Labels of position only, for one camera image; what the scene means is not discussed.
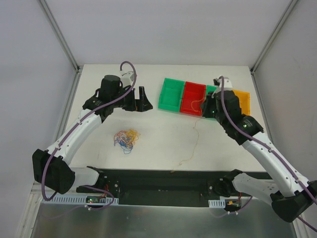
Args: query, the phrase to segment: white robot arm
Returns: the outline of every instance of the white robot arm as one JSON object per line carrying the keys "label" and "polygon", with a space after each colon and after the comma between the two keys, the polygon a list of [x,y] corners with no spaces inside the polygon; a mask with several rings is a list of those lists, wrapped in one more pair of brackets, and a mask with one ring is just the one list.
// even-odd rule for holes
{"label": "white robot arm", "polygon": [[214,84],[217,89],[201,105],[203,116],[216,118],[228,136],[249,151],[275,182],[263,182],[233,170],[214,186],[214,191],[225,197],[234,191],[247,193],[272,206],[283,220],[292,222],[315,202],[317,181],[310,182],[295,170],[259,123],[241,113],[239,98],[234,95],[228,78],[221,76]]}
{"label": "white robot arm", "polygon": [[36,150],[32,156],[34,178],[44,185],[64,194],[72,186],[95,185],[103,182],[98,169],[70,168],[69,165],[78,148],[87,137],[113,112],[114,108],[126,111],[145,112],[153,108],[144,87],[139,87],[140,99],[134,97],[135,70],[122,77],[106,75],[101,87],[83,105],[83,110],[66,132],[47,150]]}

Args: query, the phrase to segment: white table surface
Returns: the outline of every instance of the white table surface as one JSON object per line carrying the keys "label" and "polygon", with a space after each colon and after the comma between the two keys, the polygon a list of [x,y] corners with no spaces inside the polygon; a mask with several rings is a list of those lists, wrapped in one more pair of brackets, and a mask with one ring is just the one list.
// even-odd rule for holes
{"label": "white table surface", "polygon": [[[213,84],[224,75],[237,90],[250,92],[250,110],[265,128],[263,116],[247,66],[135,65],[138,86],[144,86],[154,109],[139,113],[115,109],[75,154],[70,166],[94,166],[104,169],[192,170],[192,171],[264,171],[257,160],[229,138],[214,120],[158,109],[164,78],[201,84]],[[86,64],[78,84],[68,119],[69,126],[78,116],[107,74],[119,76],[119,65]],[[120,130],[133,128],[141,135],[130,154],[113,145]]]}

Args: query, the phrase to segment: white backdrop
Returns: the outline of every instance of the white backdrop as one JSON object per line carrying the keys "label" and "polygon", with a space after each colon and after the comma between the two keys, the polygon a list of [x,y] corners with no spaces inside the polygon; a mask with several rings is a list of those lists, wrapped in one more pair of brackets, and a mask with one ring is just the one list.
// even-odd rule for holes
{"label": "white backdrop", "polygon": [[0,237],[13,238],[74,71],[35,0],[0,1]]}
{"label": "white backdrop", "polygon": [[[276,147],[317,180],[317,1],[299,2],[255,77]],[[305,214],[317,227],[316,206]]]}
{"label": "white backdrop", "polygon": [[253,66],[290,0],[47,0],[85,63]]}

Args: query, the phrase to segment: yellow bin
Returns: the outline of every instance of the yellow bin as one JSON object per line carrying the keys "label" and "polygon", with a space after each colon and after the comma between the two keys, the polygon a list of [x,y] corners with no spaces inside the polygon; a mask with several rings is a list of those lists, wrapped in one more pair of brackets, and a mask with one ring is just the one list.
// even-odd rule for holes
{"label": "yellow bin", "polygon": [[250,93],[233,90],[234,94],[239,98],[242,113],[250,115]]}

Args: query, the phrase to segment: rubber band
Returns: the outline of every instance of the rubber band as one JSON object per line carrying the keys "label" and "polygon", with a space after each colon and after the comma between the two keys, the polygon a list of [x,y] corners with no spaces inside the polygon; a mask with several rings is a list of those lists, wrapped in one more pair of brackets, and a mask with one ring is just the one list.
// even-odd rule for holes
{"label": "rubber band", "polygon": [[123,149],[124,154],[130,154],[135,141],[139,139],[139,133],[134,129],[121,130],[113,137],[114,146],[119,144]]}
{"label": "rubber band", "polygon": [[201,102],[201,101],[203,101],[204,99],[205,99],[205,97],[203,97],[201,100],[192,101],[191,107],[192,107],[193,111],[195,111],[195,112],[201,112],[202,109],[199,109],[199,110],[195,110],[195,109],[194,109],[193,103]]}

